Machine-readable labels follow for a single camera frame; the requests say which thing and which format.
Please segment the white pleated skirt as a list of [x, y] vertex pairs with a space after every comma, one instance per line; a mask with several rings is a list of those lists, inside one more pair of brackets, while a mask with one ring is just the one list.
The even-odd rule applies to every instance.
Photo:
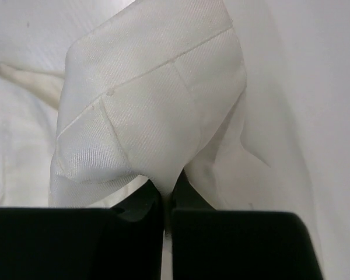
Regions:
[[350, 1], [0, 1], [0, 207], [102, 207], [185, 171], [289, 211], [350, 279]]

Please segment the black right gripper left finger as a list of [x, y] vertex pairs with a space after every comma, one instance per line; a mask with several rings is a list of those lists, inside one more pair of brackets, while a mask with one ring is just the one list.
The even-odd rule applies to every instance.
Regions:
[[162, 216], [150, 181], [111, 208], [0, 208], [0, 279], [159, 279]]

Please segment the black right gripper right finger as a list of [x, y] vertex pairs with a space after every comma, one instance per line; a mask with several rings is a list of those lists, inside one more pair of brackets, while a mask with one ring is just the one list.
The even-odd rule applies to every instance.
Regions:
[[174, 279], [322, 279], [294, 213], [214, 209], [181, 173], [172, 193]]

